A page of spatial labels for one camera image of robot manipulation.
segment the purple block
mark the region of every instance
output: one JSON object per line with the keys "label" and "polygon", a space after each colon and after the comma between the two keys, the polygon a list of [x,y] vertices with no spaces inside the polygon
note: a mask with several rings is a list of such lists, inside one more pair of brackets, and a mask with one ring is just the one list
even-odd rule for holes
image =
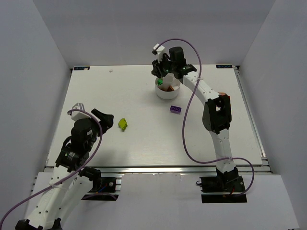
{"label": "purple block", "polygon": [[180,114],[181,113],[181,108],[177,106],[171,105],[171,108],[169,109],[172,113],[174,114]]}

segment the white table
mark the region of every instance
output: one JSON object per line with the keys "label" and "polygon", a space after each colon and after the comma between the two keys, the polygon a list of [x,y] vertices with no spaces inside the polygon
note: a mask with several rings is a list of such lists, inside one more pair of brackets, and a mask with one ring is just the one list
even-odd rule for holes
{"label": "white table", "polygon": [[[233,156],[260,165],[261,151],[234,70],[217,69],[215,65],[202,67],[205,81],[215,91],[231,97],[230,145]],[[83,103],[88,112],[96,108],[114,115],[114,126],[103,136],[102,145],[90,166],[196,165],[186,156],[181,138],[191,91],[181,85],[177,98],[160,99],[154,91],[155,76],[151,75],[151,70],[152,66],[91,66],[89,70],[74,70],[47,166],[55,165],[63,141],[70,136],[73,121],[67,111],[76,103]],[[182,107],[182,113],[170,113],[171,105]],[[194,158],[209,161],[216,157],[211,136],[202,124],[202,113],[203,106],[195,97],[187,117],[186,141]],[[121,118],[128,122],[125,132],[117,125]]]}

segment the purple cable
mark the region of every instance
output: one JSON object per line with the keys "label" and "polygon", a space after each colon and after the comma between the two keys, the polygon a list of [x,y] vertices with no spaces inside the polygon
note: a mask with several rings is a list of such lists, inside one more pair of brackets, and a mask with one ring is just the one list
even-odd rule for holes
{"label": "purple cable", "polygon": [[[187,120],[187,115],[188,115],[188,111],[189,111],[189,108],[190,108],[190,105],[191,105],[191,102],[192,102],[192,99],[196,93],[196,90],[197,90],[197,87],[200,83],[200,78],[201,78],[201,58],[200,58],[200,55],[199,53],[197,52],[197,50],[195,49],[195,47],[188,41],[184,40],[184,39],[181,39],[181,38],[171,38],[171,39],[167,39],[165,40],[164,42],[162,42],[161,44],[158,45],[158,47],[155,49],[157,50],[161,45],[163,45],[164,43],[168,42],[168,41],[182,41],[182,42],[185,42],[187,44],[189,44],[192,49],[195,51],[196,55],[197,55],[197,58],[198,58],[198,62],[199,62],[199,65],[200,65],[200,72],[198,74],[198,79],[197,79],[197,82],[196,82],[196,85],[194,87],[194,90],[193,90],[193,93],[190,97],[190,100],[189,100],[189,103],[187,105],[187,109],[186,109],[186,112],[184,113],[184,117],[183,117],[183,123],[182,123],[182,142],[183,142],[183,148],[184,148],[184,151],[186,152],[187,156],[194,162],[198,163],[198,164],[210,164],[210,163],[215,163],[215,162],[218,162],[218,161],[223,161],[223,160],[231,160],[231,158],[229,157],[223,157],[223,158],[220,158],[220,159],[216,159],[216,160],[213,160],[213,161],[198,161],[194,158],[192,158],[192,156],[189,154],[188,152],[188,149],[187,149],[187,145],[186,145],[186,139],[185,139],[185,135],[184,135],[184,130],[185,130],[185,126],[186,126],[186,120]],[[250,188],[251,186],[253,185],[253,182],[254,182],[254,178],[255,178],[255,171],[254,171],[254,167],[253,165],[251,164],[250,161],[248,161],[247,159],[245,158],[241,158],[241,157],[233,157],[232,158],[233,160],[243,160],[243,161],[246,161],[250,166],[251,166],[251,170],[252,170],[252,178],[251,178],[251,182],[249,184],[249,186],[247,187],[247,189],[240,193],[240,194],[236,194],[235,196],[240,196],[240,195],[243,195],[244,193],[246,193]]]}
{"label": "purple cable", "polygon": [[[97,151],[98,151],[98,149],[99,149],[99,147],[100,147],[101,141],[102,141],[102,128],[101,128],[101,125],[99,124],[99,122],[97,121],[97,119],[96,119],[93,115],[91,115],[90,113],[88,113],[88,112],[86,112],[86,111],[83,111],[83,110],[80,110],[80,109],[71,109],[71,110],[68,111],[68,113],[75,112],[75,111],[76,111],[76,112],[82,112],[82,113],[84,113],[84,114],[90,116],[90,117],[98,124],[98,126],[99,126],[99,131],[100,131],[100,134],[101,134],[101,135],[100,135],[100,139],[99,139],[99,142],[98,142],[98,144],[97,144],[97,147],[96,147],[95,151],[94,151],[93,154],[89,157],[89,159],[88,159],[79,169],[77,169],[75,172],[73,172],[72,174],[70,174],[70,175],[67,176],[67,177],[64,177],[63,179],[59,180],[58,182],[54,183],[54,185],[59,185],[60,183],[62,183],[62,182],[64,182],[64,181],[68,180],[69,178],[73,177],[73,176],[76,175],[78,172],[80,172],[81,169],[83,169],[83,168],[87,165],[87,163],[95,156],[95,154],[97,153]],[[29,196],[28,198],[24,199],[23,201],[19,202],[17,205],[15,205],[14,207],[12,207],[12,208],[11,208],[7,213],[5,213],[5,215],[2,217],[1,222],[0,222],[0,230],[2,230],[2,225],[3,225],[4,220],[7,218],[7,216],[8,216],[14,209],[16,209],[18,206],[22,205],[23,203],[27,202],[28,200],[31,200],[33,197],[36,197],[36,196],[42,194],[43,192],[48,191],[48,190],[51,189],[51,188],[52,188],[52,186],[49,186],[49,187],[47,187],[47,188],[44,188],[43,190],[41,190],[41,191],[39,191],[39,192],[33,194],[32,196]]]}
{"label": "purple cable", "polygon": [[110,194],[110,193],[95,193],[95,194],[91,194],[91,195],[87,195],[86,197],[83,197],[82,200],[86,200],[93,196],[101,196],[101,195],[111,196],[113,199],[117,200],[117,198],[113,194]]}

